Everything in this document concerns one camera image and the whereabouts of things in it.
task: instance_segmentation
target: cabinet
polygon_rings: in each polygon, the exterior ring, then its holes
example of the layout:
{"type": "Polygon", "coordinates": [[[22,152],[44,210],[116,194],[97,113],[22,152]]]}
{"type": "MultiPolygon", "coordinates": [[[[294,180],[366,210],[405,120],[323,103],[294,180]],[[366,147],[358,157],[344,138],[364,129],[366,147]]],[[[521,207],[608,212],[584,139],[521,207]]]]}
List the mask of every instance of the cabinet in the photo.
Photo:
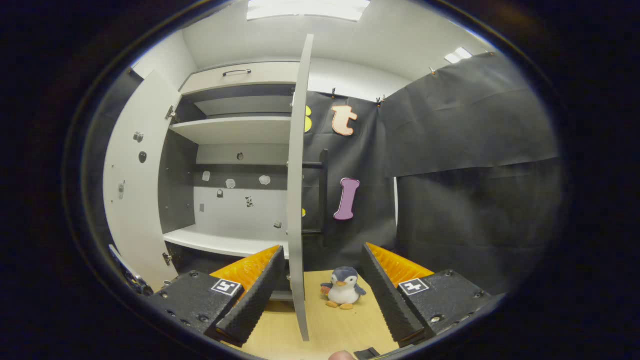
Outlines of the cabinet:
{"type": "Polygon", "coordinates": [[[180,92],[151,73],[116,123],[104,168],[104,203],[115,245],[154,290],[177,276],[173,263],[166,260],[166,243],[241,257],[282,245],[305,341],[302,155],[312,43],[313,35],[308,35],[300,62],[206,70],[190,75],[180,92]],[[295,94],[291,98],[292,88],[295,94]],[[174,121],[168,110],[177,109],[181,97],[189,97],[211,118],[174,121]],[[287,97],[290,106],[285,106],[287,97]],[[246,112],[250,114],[225,115],[228,109],[238,107],[249,108],[246,112]],[[284,107],[290,113],[282,113],[284,107]],[[264,114],[274,110],[279,113],[264,114]],[[136,132],[143,135],[142,141],[134,138],[136,132]],[[167,165],[163,144],[166,150],[165,139],[171,133],[197,146],[194,158],[169,154],[172,161],[192,161],[190,167],[167,165]],[[144,162],[140,160],[142,152],[144,162]],[[270,184],[258,183],[258,176],[247,175],[260,172],[271,174],[270,184]],[[233,186],[222,182],[225,176],[236,176],[227,179],[234,180],[233,186]],[[159,188],[159,182],[167,188],[159,188]],[[120,185],[124,187],[121,199],[120,185]],[[179,186],[182,194],[191,188],[193,197],[165,204],[159,193],[170,193],[171,186],[179,186]],[[169,211],[176,211],[175,206],[178,211],[193,213],[189,225],[163,224],[163,219],[170,219],[169,211]]]}

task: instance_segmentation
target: white ceiling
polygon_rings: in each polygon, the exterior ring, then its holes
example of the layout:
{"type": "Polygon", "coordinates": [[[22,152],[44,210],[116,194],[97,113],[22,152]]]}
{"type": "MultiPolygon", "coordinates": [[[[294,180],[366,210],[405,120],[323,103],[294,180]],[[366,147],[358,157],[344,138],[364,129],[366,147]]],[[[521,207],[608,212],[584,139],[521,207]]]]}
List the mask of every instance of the white ceiling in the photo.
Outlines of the white ceiling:
{"type": "Polygon", "coordinates": [[[288,16],[246,20],[248,0],[184,29],[199,69],[256,58],[299,58],[307,33],[315,34],[313,57],[357,63],[411,81],[449,63],[458,47],[472,54],[490,45],[411,0],[372,0],[359,22],[288,16]]]}

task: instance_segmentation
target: drawer handle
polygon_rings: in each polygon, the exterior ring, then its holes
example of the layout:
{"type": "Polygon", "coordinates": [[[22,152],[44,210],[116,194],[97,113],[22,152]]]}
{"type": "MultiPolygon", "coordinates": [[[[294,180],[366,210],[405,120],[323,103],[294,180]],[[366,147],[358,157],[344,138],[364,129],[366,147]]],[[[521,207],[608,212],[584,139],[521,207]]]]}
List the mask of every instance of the drawer handle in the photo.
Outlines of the drawer handle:
{"type": "Polygon", "coordinates": [[[244,69],[244,70],[231,70],[231,71],[227,71],[225,73],[222,74],[222,76],[227,76],[227,74],[231,73],[231,72],[238,72],[238,71],[246,71],[247,74],[251,74],[251,69],[244,69]]]}

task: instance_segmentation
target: black curtain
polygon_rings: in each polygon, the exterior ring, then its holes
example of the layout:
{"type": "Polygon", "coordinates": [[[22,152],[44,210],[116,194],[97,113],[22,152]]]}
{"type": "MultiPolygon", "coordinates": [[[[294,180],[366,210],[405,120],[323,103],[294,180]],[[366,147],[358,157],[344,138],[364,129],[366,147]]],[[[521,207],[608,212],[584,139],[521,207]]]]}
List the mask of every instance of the black curtain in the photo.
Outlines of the black curtain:
{"type": "MultiPolygon", "coordinates": [[[[313,126],[305,134],[304,161],[319,161],[323,149],[329,150],[328,208],[323,237],[304,237],[305,271],[329,270],[339,266],[358,267],[365,242],[390,248],[396,237],[396,209],[393,179],[383,170],[385,128],[379,123],[375,102],[309,92],[313,126]],[[337,134],[332,128],[333,106],[348,105],[358,115],[350,120],[351,136],[337,134]],[[333,214],[342,196],[340,180],[349,177],[360,181],[353,204],[354,217],[338,221],[333,214]]],[[[319,227],[319,170],[303,171],[303,229],[319,227]]]]}
{"type": "Polygon", "coordinates": [[[548,245],[563,203],[549,112],[505,57],[430,74],[381,108],[385,173],[397,177],[396,252],[513,289],[548,245]]]}

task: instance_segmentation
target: drawer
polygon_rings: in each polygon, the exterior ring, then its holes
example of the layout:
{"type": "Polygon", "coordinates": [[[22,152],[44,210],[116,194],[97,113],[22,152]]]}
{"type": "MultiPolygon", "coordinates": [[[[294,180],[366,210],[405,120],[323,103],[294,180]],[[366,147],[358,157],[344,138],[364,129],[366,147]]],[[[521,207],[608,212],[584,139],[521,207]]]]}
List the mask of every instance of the drawer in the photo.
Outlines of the drawer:
{"type": "Polygon", "coordinates": [[[180,92],[188,95],[238,85],[295,84],[299,66],[297,62],[271,62],[220,67],[192,74],[180,92]]]}

